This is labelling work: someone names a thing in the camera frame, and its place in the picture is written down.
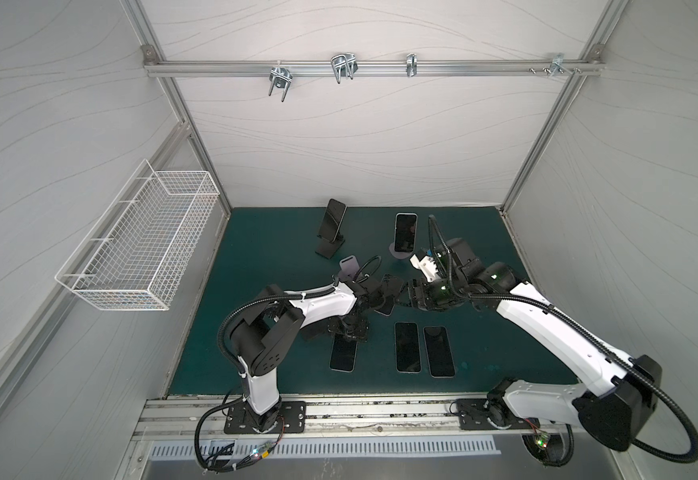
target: metal vent grille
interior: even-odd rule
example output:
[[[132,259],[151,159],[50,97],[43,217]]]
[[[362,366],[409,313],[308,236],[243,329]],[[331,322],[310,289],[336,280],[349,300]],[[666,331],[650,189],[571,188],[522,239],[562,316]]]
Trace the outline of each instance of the metal vent grille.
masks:
[[[241,458],[266,438],[236,441],[234,457]],[[200,442],[203,456],[217,452],[229,440]],[[269,458],[347,458],[347,457],[455,457],[500,455],[493,436],[411,436],[358,438],[283,438]],[[158,441],[152,446],[153,461],[194,459],[191,441]]]

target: black mounting plate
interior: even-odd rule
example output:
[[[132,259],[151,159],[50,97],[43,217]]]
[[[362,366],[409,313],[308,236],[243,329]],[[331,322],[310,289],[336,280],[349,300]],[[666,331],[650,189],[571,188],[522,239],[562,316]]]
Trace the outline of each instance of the black mounting plate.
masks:
[[[452,405],[458,412],[458,427],[461,430],[497,430],[488,422],[488,411],[485,409],[485,398],[458,398]],[[530,426],[522,420],[512,424],[507,430],[525,430]]]
[[[284,418],[285,433],[304,433],[306,424],[306,402],[282,402],[279,416]],[[274,427],[264,433],[278,434],[282,431],[282,420],[277,419]],[[248,416],[248,410],[242,405],[229,407],[224,424],[224,433],[227,435],[253,434],[258,432],[253,430],[252,419]]]

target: black cable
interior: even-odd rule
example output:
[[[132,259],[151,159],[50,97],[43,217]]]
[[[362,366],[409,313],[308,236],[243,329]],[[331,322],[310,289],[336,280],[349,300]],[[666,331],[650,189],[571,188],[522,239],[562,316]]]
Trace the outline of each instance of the black cable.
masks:
[[[525,447],[527,448],[528,452],[530,452],[530,454],[544,466],[564,467],[570,462],[570,459],[573,458],[573,451],[575,447],[573,429],[570,427],[570,425],[565,426],[568,428],[568,447],[565,450],[565,455],[562,456],[562,458],[560,458],[559,460],[549,460],[549,450],[547,448],[544,449],[539,447],[536,443],[536,438],[538,437],[538,435],[523,435],[522,443],[525,444]]]
[[[632,441],[632,443],[637,446],[638,448],[641,448],[645,450],[647,453],[650,453],[651,455],[657,456],[659,458],[662,458],[663,460],[669,460],[670,462],[676,462],[676,463],[693,463],[698,460],[698,430],[696,427],[693,425],[692,421],[688,417],[687,414],[680,408],[680,406],[671,399],[669,395],[666,394],[662,389],[656,387],[649,379],[647,379],[644,375],[642,375],[638,370],[636,370],[632,365],[629,365],[628,362],[623,360],[621,357],[616,355],[615,353],[611,352],[609,348],[607,348],[602,342],[597,339],[597,337],[593,336],[591,333],[586,331],[586,329],[582,326],[580,326],[574,319],[570,318],[569,316],[565,315],[564,312],[561,312],[555,308],[550,308],[550,305],[547,305],[544,302],[539,302],[537,300],[534,300],[532,298],[527,298],[526,296],[520,296],[520,295],[513,295],[511,293],[471,293],[471,294],[465,294],[465,293],[460,293],[456,291],[456,288],[452,284],[452,252],[450,251],[450,247],[445,243],[445,237],[442,235],[442,231],[440,230],[440,226],[437,224],[436,218],[433,215],[429,216],[430,218],[430,225],[434,227],[434,231],[437,234],[437,236],[440,239],[440,242],[442,242],[442,245],[445,249],[445,253],[448,257],[448,269],[447,269],[447,283],[448,287],[450,288],[450,291],[453,292],[456,296],[459,298],[463,299],[468,299],[468,300],[510,300],[510,301],[515,301],[515,302],[523,302],[527,303],[529,305],[533,305],[541,310],[547,311],[551,313],[552,315],[556,316],[558,319],[563,321],[567,326],[571,327],[574,329],[578,334],[583,336],[589,343],[591,343],[597,350],[602,352],[607,358],[609,358],[611,361],[613,361],[616,365],[620,366],[624,370],[626,370],[627,373],[632,375],[635,379],[637,379],[642,385],[644,385],[648,390],[650,390],[653,394],[656,395],[656,397],[660,398],[661,401],[666,405],[666,407],[671,410],[671,412],[674,414],[674,416],[677,417],[677,420],[680,421],[682,424],[682,427],[688,434],[688,439],[690,440],[690,449],[686,453],[682,454],[677,454],[677,453],[670,453],[670,452],[665,452],[661,449],[658,449],[656,447],[650,446],[644,442],[641,442],[640,440],[637,440],[636,438]]]
[[[252,307],[253,305],[258,305],[259,303],[275,302],[278,300],[312,299],[320,296],[329,295],[333,293],[335,290],[336,288],[334,286],[329,286],[326,289],[321,290],[319,292],[307,293],[305,296],[301,295],[300,293],[285,293],[282,295],[262,296],[261,298],[257,298],[255,300],[251,300],[250,302],[245,303],[232,313],[229,313],[224,319],[224,321],[221,322],[220,327],[218,328],[218,335],[216,337],[216,343],[218,344],[220,352],[226,357],[227,360],[229,360],[229,362],[231,362],[232,365],[237,367],[237,371],[240,375],[244,375],[245,368],[242,366],[240,361],[237,360],[236,355],[229,351],[228,347],[226,347],[226,341],[224,340],[226,336],[226,329],[229,327],[229,324],[232,320],[234,320],[240,313],[244,312],[246,309]]]
[[[375,260],[378,260],[378,265],[376,265],[376,268],[374,268],[373,271],[370,272],[369,274],[365,274],[365,276],[364,276],[363,278],[357,280],[357,277],[359,277],[360,274],[363,273],[364,269],[367,268],[367,266],[368,266],[369,264],[373,263],[373,261],[375,261]],[[379,268],[381,268],[381,263],[382,263],[382,262],[383,262],[383,260],[381,259],[381,256],[380,256],[380,255],[373,255],[373,256],[370,258],[370,260],[368,260],[367,262],[365,262],[365,263],[360,267],[360,269],[356,272],[356,274],[354,274],[354,278],[353,278],[352,280],[354,280],[354,281],[357,282],[357,283],[363,283],[363,282],[365,281],[365,279],[366,279],[368,276],[372,276],[375,272],[378,271]]]
[[[208,461],[205,458],[202,458],[202,452],[200,450],[200,430],[202,429],[202,424],[204,423],[205,420],[208,419],[209,416],[213,415],[214,413],[218,412],[219,410],[224,410],[224,409],[229,408],[231,406],[235,406],[239,403],[242,403],[243,401],[244,401],[244,398],[240,397],[240,398],[237,398],[236,400],[232,400],[229,403],[226,403],[226,402],[221,403],[219,406],[215,406],[215,407],[211,408],[210,410],[207,410],[202,415],[202,417],[200,417],[199,422],[197,422],[197,427],[194,429],[194,456],[197,459],[197,463],[203,469],[212,470],[214,472],[220,471],[220,469],[216,468],[215,466],[209,466]]]
[[[573,458],[573,449],[575,447],[575,442],[573,440],[573,428],[570,425],[565,424],[568,428],[568,450],[565,452],[565,456],[556,461],[547,460],[543,464],[549,467],[564,467]]]

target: aluminum rail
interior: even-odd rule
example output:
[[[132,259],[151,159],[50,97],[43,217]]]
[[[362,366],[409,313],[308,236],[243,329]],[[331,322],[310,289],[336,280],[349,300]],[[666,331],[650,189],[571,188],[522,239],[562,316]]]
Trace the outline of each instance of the aluminum rail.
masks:
[[[406,77],[405,61],[356,61],[357,77]],[[416,76],[423,77],[488,77],[488,76],[546,76],[551,60],[501,61],[425,61],[417,62]],[[583,60],[564,61],[562,66],[580,75],[599,75],[604,63]],[[328,61],[272,62],[155,62],[145,64],[149,77],[269,77],[273,67],[286,68],[294,77],[333,77]],[[559,76],[570,76],[560,72]]]

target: phone stand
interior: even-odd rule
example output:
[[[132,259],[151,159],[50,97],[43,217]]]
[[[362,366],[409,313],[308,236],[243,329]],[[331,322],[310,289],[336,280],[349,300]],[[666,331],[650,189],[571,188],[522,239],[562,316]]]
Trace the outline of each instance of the phone stand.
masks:
[[[320,237],[320,244],[316,246],[315,252],[329,260],[333,257],[335,252],[337,252],[338,249],[341,248],[341,245],[344,244],[344,241],[344,236],[341,235],[340,232],[338,233],[338,235],[336,235],[336,240],[334,242],[329,242],[325,240],[323,237]]]
[[[392,256],[398,260],[404,260],[405,258],[412,257],[412,252],[410,252],[409,254],[406,254],[405,252],[394,251],[394,242],[392,242],[389,245],[389,253],[392,254]]]

